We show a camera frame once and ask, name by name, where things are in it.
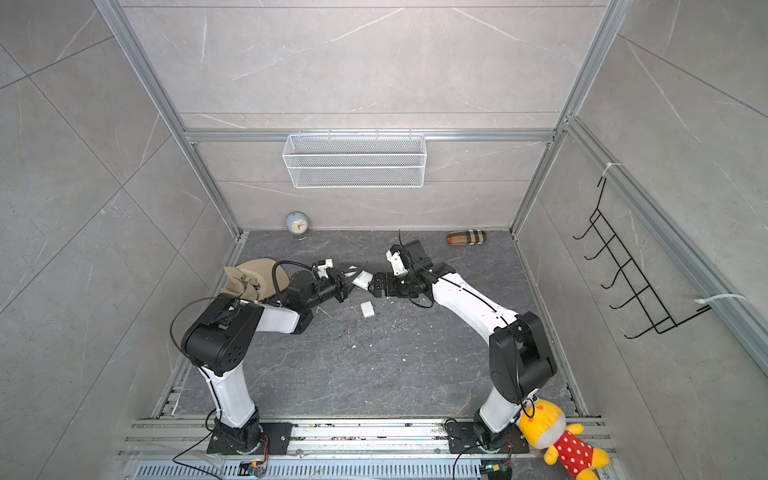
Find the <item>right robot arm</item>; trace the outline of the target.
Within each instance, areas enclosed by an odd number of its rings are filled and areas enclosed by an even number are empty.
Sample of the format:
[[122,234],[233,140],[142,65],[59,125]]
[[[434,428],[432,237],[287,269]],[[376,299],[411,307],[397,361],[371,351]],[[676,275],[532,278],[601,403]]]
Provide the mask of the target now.
[[424,295],[486,341],[492,389],[474,415],[473,431],[483,447],[496,446],[522,416],[535,414],[538,390],[557,373],[542,320],[498,304],[452,267],[433,263],[418,240],[393,245],[386,258],[392,271],[373,275],[372,295],[410,300]]

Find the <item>white battery cover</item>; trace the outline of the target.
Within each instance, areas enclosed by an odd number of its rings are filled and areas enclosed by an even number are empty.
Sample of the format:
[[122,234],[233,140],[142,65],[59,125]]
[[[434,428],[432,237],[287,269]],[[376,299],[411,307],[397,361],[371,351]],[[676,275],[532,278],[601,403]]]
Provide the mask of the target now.
[[360,308],[364,318],[371,318],[375,316],[374,307],[370,301],[362,303]]

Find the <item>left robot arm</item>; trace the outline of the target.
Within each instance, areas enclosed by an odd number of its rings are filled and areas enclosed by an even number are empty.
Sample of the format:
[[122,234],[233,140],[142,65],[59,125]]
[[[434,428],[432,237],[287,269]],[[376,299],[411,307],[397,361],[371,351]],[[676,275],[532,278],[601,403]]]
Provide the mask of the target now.
[[262,258],[227,267],[225,273],[225,289],[187,329],[180,351],[198,368],[213,397],[214,436],[250,452],[262,436],[242,369],[254,335],[303,333],[313,309],[330,299],[346,300],[360,272],[340,271],[329,261],[310,266]]

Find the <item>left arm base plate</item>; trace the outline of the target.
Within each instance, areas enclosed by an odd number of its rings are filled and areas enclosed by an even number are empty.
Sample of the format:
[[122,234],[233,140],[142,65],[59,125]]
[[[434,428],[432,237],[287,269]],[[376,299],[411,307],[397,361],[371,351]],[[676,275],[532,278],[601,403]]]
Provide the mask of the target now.
[[207,453],[256,455],[267,452],[269,455],[284,455],[288,450],[292,429],[292,423],[249,423],[235,429],[216,422]]

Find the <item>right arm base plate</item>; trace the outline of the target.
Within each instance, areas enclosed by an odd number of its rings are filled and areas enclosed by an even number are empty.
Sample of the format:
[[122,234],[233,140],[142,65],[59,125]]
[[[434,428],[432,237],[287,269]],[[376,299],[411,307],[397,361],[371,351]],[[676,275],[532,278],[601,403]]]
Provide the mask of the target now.
[[443,422],[448,437],[449,450],[459,454],[525,454],[530,450],[518,427],[509,424],[499,433],[488,430],[479,421],[458,421],[449,418]]

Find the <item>white remote control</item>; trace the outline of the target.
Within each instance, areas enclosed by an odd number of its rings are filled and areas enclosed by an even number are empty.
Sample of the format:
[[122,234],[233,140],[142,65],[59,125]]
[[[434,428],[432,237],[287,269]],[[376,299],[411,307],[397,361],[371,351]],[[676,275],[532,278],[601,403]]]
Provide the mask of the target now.
[[354,276],[352,283],[363,290],[368,290],[369,285],[373,281],[373,275],[367,271],[360,270]]

